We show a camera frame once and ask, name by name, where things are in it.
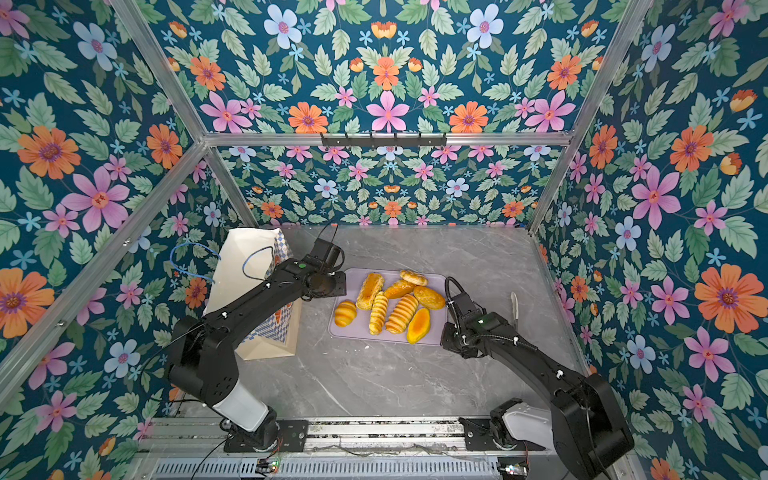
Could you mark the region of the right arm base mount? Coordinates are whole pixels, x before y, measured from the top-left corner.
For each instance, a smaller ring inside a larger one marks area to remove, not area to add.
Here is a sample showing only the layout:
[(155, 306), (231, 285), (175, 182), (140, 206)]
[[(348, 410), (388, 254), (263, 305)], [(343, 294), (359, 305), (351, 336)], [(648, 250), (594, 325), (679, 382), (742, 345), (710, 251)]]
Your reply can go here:
[(542, 451), (553, 448), (548, 410), (512, 398), (487, 418), (460, 417), (469, 451)]

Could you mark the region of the lavender plastic tray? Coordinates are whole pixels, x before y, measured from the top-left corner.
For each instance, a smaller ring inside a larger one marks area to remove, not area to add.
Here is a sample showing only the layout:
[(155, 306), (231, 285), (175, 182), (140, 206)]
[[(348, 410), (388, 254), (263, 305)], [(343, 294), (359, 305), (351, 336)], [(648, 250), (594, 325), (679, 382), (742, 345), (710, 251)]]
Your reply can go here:
[[(344, 300), (350, 300), (356, 302), (358, 294), (360, 292), (362, 283), (369, 273), (380, 273), (385, 280), (381, 292), (384, 292), (395, 281), (401, 279), (400, 271), (396, 270), (374, 270), (364, 268), (351, 268), (346, 272), (347, 281), (347, 294), (338, 298), (334, 304), (334, 310), (338, 304)], [(399, 299), (389, 299), (389, 308), (387, 313), (387, 319), (397, 305)], [(397, 343), (397, 344), (409, 344), (406, 339), (406, 332), (394, 335), (384, 330), (378, 336), (373, 336), (369, 333), (369, 319), (370, 311), (364, 311), (357, 308), (357, 317), (352, 324), (346, 328), (339, 328), (334, 325), (334, 313), (331, 315), (329, 323), (329, 333), (333, 337), (348, 339), (348, 340), (366, 340), (366, 341), (378, 341), (385, 343)], [(446, 306), (440, 310), (430, 310), (431, 313), (431, 329), (430, 332), (417, 344), (418, 346), (439, 346), (440, 335), (443, 326), (449, 320), (449, 315)]]

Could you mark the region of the long narrow striped bread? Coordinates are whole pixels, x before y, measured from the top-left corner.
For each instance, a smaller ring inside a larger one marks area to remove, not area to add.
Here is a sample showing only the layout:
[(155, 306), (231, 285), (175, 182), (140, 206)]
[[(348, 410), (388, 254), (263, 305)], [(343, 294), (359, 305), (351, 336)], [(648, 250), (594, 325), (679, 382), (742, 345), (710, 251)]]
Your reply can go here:
[(380, 335), (385, 328), (389, 308), (388, 303), (389, 299), (383, 292), (378, 292), (376, 294), (369, 319), (369, 333), (373, 336)]

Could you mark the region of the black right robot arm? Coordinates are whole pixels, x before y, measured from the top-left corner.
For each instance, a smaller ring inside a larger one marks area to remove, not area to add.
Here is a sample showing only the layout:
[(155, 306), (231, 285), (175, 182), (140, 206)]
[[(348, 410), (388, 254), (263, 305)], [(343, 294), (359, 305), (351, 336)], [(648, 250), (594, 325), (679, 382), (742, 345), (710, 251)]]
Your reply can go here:
[(569, 369), (525, 339), (513, 323), (489, 312), (449, 276), (444, 281), (452, 320), (443, 327), (443, 349), (464, 359), (489, 357), (515, 373), (548, 402), (533, 414), (511, 399), (491, 415), (491, 435), (499, 445), (523, 441), (551, 448), (577, 479), (595, 479), (635, 447), (631, 429), (608, 382)]

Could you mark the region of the yellow orange mango bread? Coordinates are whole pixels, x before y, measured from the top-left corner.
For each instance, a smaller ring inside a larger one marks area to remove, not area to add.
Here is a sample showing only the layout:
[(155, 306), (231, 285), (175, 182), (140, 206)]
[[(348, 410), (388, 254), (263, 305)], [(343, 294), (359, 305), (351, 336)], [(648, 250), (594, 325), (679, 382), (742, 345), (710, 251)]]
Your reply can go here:
[(431, 313), (429, 309), (421, 308), (412, 317), (406, 332), (409, 344), (419, 343), (431, 329)]

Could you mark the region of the checkered paper bread bag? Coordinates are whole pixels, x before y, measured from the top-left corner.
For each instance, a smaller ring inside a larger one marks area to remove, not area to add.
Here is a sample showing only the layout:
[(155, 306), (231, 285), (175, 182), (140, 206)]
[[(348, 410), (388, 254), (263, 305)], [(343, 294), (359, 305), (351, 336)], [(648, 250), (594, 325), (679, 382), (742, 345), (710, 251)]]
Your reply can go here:
[(281, 230), (235, 228), (228, 232), (217, 254), (211, 291), (203, 295), (207, 301), (204, 319), (186, 318), (176, 324), (173, 344), (168, 348), (169, 362), (197, 360), (194, 351), (208, 333), (217, 328), (225, 335), (224, 344), (234, 349), (244, 361), (292, 357), (297, 352), (302, 301), (289, 300), (273, 311), (246, 300), (258, 287), (274, 293), (280, 285), (269, 276), (276, 267), (291, 257), (291, 250)]

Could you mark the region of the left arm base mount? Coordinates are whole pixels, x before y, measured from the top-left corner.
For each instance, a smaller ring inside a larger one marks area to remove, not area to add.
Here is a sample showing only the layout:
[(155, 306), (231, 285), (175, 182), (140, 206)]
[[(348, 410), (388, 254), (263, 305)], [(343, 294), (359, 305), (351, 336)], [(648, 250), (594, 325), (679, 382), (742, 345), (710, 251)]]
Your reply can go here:
[(219, 427), (227, 434), (224, 451), (227, 453), (302, 452), (308, 438), (307, 420), (278, 419), (269, 407), (261, 425), (253, 432), (246, 431), (229, 419), (222, 419)]

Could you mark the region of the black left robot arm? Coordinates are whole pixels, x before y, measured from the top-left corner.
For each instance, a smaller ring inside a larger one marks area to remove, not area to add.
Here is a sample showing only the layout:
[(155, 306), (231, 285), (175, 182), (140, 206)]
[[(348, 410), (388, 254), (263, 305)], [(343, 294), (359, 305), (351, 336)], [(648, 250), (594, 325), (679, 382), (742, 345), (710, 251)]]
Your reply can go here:
[(301, 259), (277, 264), (264, 280), (200, 319), (186, 317), (174, 327), (165, 378), (183, 392), (250, 435), (276, 423), (275, 412), (240, 380), (236, 348), (253, 330), (295, 300), (341, 297), (344, 251), (317, 239)]

